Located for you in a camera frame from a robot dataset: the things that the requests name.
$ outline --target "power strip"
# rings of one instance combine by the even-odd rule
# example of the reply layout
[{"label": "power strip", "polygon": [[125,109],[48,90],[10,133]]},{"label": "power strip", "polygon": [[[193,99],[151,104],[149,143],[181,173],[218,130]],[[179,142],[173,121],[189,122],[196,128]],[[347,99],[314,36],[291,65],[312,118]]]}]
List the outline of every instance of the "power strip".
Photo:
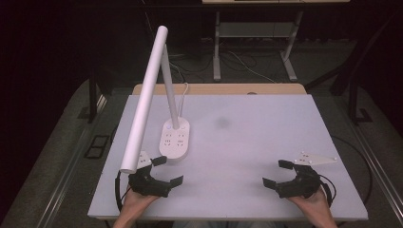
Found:
[{"label": "power strip", "polygon": [[165,122],[161,134],[160,152],[171,161],[182,160],[189,145],[190,124],[182,117],[179,117],[178,121],[178,129],[174,129],[172,119]]}]

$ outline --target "human arm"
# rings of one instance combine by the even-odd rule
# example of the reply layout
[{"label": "human arm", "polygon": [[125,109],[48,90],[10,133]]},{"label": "human arm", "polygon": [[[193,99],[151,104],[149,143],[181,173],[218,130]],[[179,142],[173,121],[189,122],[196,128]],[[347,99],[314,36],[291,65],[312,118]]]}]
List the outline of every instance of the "human arm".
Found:
[{"label": "human arm", "polygon": [[308,199],[304,197],[291,197],[288,200],[293,202],[316,228],[337,227],[326,196],[321,188]]},{"label": "human arm", "polygon": [[128,190],[125,195],[124,205],[121,214],[113,224],[114,228],[129,228],[144,210],[159,197],[143,196],[139,193]]}]

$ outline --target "desk lamp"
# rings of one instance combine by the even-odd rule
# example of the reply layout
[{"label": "desk lamp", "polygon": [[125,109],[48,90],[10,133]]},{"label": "desk lamp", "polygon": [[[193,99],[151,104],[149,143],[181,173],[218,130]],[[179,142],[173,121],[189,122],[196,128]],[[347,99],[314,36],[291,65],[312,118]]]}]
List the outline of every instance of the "desk lamp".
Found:
[{"label": "desk lamp", "polygon": [[168,51],[165,44],[167,33],[168,29],[166,27],[158,28],[145,71],[142,92],[140,93],[125,147],[125,154],[120,168],[123,173],[134,174],[137,169],[151,165],[151,159],[142,151],[142,143],[160,66],[163,71],[163,81],[171,114],[171,119],[163,125],[160,152],[171,161],[180,160],[186,155],[190,125],[186,119],[178,116],[176,109]]}]

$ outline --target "tabletop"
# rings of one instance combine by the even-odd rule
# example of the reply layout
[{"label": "tabletop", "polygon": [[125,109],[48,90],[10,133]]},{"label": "tabletop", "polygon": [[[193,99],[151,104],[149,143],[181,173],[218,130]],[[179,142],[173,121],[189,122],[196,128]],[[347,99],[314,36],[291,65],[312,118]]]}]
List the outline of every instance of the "tabletop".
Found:
[{"label": "tabletop", "polygon": [[[142,148],[151,158],[161,156],[159,138],[163,123],[170,118],[166,96],[158,95],[163,94],[163,87],[155,87],[157,95],[144,134]],[[179,101],[186,85],[174,87]],[[138,98],[131,95],[127,100],[88,211],[90,217],[115,219],[119,215],[114,180]],[[293,161],[302,151],[337,158],[336,163],[314,167],[336,186],[331,208],[335,219],[368,218],[315,102],[302,85],[192,84],[184,96],[182,117],[190,122],[187,156],[153,167],[151,175],[160,181],[183,176],[183,184],[172,189],[168,198],[153,202],[141,219],[305,219],[295,205],[262,183],[262,178],[292,180],[296,173],[279,168],[278,160]],[[121,195],[126,185],[127,176],[122,175]]]}]

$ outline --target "lamp arm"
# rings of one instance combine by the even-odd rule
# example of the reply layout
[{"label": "lamp arm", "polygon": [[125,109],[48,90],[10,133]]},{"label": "lamp arm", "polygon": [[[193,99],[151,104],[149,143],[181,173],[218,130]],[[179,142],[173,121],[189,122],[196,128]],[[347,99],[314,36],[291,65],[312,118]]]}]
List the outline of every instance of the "lamp arm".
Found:
[{"label": "lamp arm", "polygon": [[122,159],[120,171],[123,173],[134,174],[137,171],[137,163],[139,161],[140,151],[142,148],[145,126],[148,119],[149,109],[151,107],[154,87],[157,82],[158,72],[160,71],[163,50],[166,48],[165,41],[167,34],[168,29],[166,27],[158,28],[154,46],[151,51],[151,56],[145,71],[142,92],[140,93],[139,102],[133,117],[133,124],[128,135],[125,154]]}]

